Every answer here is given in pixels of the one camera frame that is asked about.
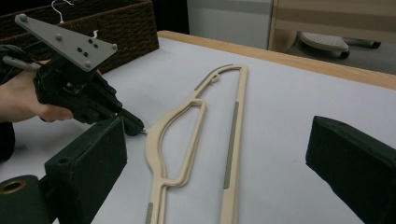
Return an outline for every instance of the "bolt hole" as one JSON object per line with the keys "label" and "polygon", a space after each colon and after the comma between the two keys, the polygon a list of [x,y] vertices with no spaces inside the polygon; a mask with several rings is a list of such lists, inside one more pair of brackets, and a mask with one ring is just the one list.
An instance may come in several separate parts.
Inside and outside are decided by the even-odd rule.
{"label": "bolt hole", "polygon": [[13,193],[17,190],[22,189],[26,185],[26,181],[24,180],[17,180],[17,181],[12,181],[2,188],[0,188],[0,194],[9,194]]}

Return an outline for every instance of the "beige plastic hanger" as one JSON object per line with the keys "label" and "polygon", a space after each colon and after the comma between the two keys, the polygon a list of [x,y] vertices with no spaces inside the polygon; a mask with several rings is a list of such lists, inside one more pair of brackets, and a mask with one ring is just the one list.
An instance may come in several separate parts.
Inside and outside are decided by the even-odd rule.
{"label": "beige plastic hanger", "polygon": [[[190,95],[188,100],[182,105],[170,110],[164,114],[160,119],[158,119],[154,125],[149,128],[146,133],[148,134],[146,140],[146,159],[153,173],[150,203],[148,204],[148,212],[146,216],[146,224],[162,224],[164,223],[164,214],[166,206],[166,191],[169,187],[182,187],[190,179],[191,168],[193,160],[195,157],[196,147],[198,145],[199,136],[201,133],[201,128],[203,124],[203,119],[206,110],[206,101],[198,99],[205,88],[213,82],[219,80],[219,74],[230,71],[230,70],[240,70],[239,86],[237,99],[235,103],[235,111],[233,115],[233,128],[232,136],[230,139],[230,147],[228,162],[227,162],[227,172],[225,183],[227,182],[227,189],[224,189],[224,196],[227,198],[227,202],[233,202],[233,206],[225,205],[223,203],[223,209],[225,219],[234,220],[236,215],[231,215],[230,213],[236,212],[237,206],[237,181],[238,181],[238,166],[239,166],[239,142],[240,142],[240,132],[242,123],[242,106],[244,101],[246,79],[248,69],[243,64],[230,64],[222,66],[215,69],[195,88],[194,92]],[[176,179],[169,179],[166,177],[166,167],[163,161],[162,153],[162,141],[163,135],[166,130],[178,117],[184,114],[192,106],[200,106],[200,113],[198,119],[195,123],[195,127],[192,132],[189,147],[186,152],[185,159],[183,161],[179,176]]]}

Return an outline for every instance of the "white table surface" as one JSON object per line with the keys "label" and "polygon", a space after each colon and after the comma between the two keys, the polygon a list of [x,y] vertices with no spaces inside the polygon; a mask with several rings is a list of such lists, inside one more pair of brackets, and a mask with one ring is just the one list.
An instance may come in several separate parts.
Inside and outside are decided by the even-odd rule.
{"label": "white table surface", "polygon": [[[338,119],[396,148],[396,91],[159,39],[160,49],[104,75],[147,128],[182,104],[213,69],[230,63],[248,67],[239,223],[362,223],[305,165],[312,119]],[[225,74],[203,94],[207,111],[191,179],[183,188],[168,190],[166,223],[219,223],[237,78],[235,72]],[[189,110],[165,135],[169,177],[178,174],[197,115],[197,108]],[[18,175],[41,178],[44,162],[89,127],[39,118],[15,123],[15,153],[0,164],[0,181]],[[145,140],[143,134],[126,136],[128,163],[93,223],[145,223],[152,178]]]}

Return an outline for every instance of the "wire hanger hook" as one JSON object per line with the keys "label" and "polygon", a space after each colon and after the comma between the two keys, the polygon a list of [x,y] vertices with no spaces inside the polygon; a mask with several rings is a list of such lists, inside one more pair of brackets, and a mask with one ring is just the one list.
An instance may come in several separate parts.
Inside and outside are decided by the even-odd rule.
{"label": "wire hanger hook", "polygon": [[[57,9],[55,8],[55,6],[53,5],[56,1],[57,1],[57,0],[52,1],[52,3],[51,3],[52,8],[53,8],[53,10],[55,10],[56,12],[58,12],[59,15],[61,16],[61,21],[60,21],[59,23],[64,23],[64,18],[62,17],[62,13],[61,13],[59,10],[57,10]],[[66,3],[69,4],[70,6],[73,6],[73,5],[74,5],[73,3],[70,3],[70,2],[67,1],[67,0],[62,0],[62,1],[66,2]]]}

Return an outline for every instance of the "black foam block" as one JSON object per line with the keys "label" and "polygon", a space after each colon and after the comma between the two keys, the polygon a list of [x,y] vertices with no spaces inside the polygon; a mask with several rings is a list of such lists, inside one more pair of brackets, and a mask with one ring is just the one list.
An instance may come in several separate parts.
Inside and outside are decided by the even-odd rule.
{"label": "black foam block", "polygon": [[36,176],[21,175],[0,183],[0,223],[51,223]]}
{"label": "black foam block", "polygon": [[315,116],[305,159],[364,223],[396,223],[394,148],[341,121]]}
{"label": "black foam block", "polygon": [[91,223],[127,162],[121,118],[98,122],[45,163],[60,223]]}

